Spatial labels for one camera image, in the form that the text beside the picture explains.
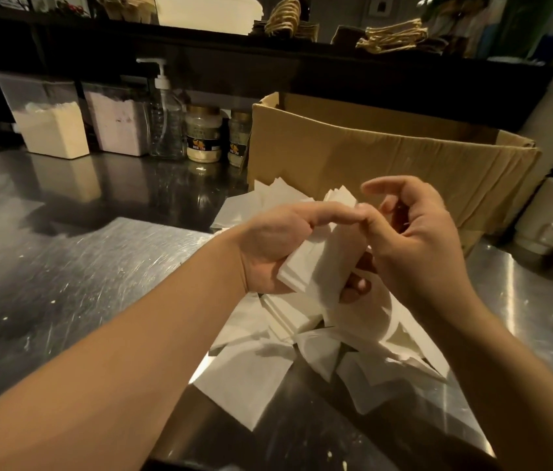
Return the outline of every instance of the cardboard box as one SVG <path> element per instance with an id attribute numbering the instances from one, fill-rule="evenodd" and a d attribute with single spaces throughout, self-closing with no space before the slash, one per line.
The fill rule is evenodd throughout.
<path id="1" fill-rule="evenodd" d="M 531 139 L 443 118 L 296 94 L 253 105 L 248 183 L 281 176 L 322 200 L 345 185 L 383 175 L 415 175 L 442 195 L 469 251 L 494 230 L 539 151 Z"/>

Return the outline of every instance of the jar label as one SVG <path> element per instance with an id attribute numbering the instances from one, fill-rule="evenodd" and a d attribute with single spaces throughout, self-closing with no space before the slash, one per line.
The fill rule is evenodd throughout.
<path id="1" fill-rule="evenodd" d="M 238 157 L 243 157 L 246 154 L 246 146 L 244 144 L 234 144 L 231 142 L 229 153 L 237 155 Z"/>
<path id="2" fill-rule="evenodd" d="M 187 148 L 193 150 L 221 150 L 220 139 L 196 139 L 195 137 L 187 136 Z"/>

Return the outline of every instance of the metal countertop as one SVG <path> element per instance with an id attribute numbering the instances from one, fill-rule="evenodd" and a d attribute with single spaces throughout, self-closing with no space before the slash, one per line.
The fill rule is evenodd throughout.
<path id="1" fill-rule="evenodd" d="M 222 164 L 0 153 L 0 393 L 152 289 L 209 238 L 225 197 L 245 191 Z M 486 240 L 468 267 L 553 368 L 553 270 Z M 339 378 L 327 384 L 298 359 L 252 433 L 189 386 L 153 456 L 247 471 L 496 469 L 490 452 L 453 378 L 359 416 Z"/>

